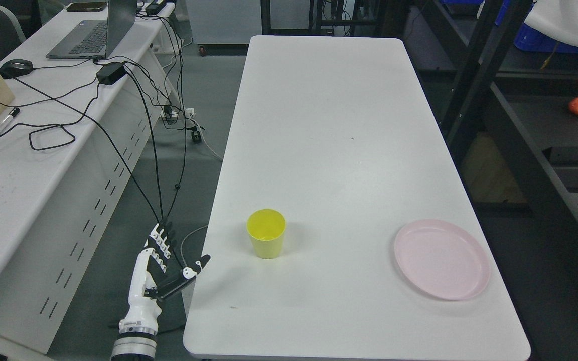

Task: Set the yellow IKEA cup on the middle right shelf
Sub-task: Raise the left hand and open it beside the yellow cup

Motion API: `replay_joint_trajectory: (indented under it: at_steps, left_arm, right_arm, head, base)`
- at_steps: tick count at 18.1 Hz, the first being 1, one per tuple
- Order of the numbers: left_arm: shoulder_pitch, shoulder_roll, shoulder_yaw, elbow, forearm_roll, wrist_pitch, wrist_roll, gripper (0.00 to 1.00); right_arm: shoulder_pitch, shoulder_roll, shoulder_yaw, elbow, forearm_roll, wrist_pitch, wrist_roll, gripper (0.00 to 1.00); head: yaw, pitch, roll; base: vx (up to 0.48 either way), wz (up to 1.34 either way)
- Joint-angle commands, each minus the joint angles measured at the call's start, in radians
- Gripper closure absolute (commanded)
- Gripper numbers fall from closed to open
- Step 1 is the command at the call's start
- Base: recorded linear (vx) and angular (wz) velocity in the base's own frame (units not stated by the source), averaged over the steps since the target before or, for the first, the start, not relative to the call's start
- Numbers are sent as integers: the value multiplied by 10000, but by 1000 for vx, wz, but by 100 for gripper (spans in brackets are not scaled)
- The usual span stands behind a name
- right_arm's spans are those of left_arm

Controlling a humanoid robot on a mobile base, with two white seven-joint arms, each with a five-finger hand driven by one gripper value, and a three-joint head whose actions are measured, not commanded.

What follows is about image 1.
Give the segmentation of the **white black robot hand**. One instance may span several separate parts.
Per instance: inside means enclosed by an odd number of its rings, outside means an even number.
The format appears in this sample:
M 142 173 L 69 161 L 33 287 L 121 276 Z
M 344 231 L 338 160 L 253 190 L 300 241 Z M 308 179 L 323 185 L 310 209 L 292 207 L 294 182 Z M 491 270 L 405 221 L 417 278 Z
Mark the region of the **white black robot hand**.
M 149 232 L 138 254 L 128 292 L 129 310 L 120 320 L 119 333 L 157 334 L 161 304 L 176 292 L 191 285 L 211 259 L 208 254 L 193 263 L 181 264 L 181 270 L 168 270 L 174 250 L 172 223 L 162 220 Z

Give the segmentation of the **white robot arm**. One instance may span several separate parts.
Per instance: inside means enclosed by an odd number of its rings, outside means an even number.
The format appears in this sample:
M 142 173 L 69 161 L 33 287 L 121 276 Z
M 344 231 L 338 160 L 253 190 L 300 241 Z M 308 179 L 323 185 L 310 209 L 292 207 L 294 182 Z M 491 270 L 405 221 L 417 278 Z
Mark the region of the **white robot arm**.
M 154 360 L 157 337 L 142 332 L 120 333 L 114 343 L 110 360 Z

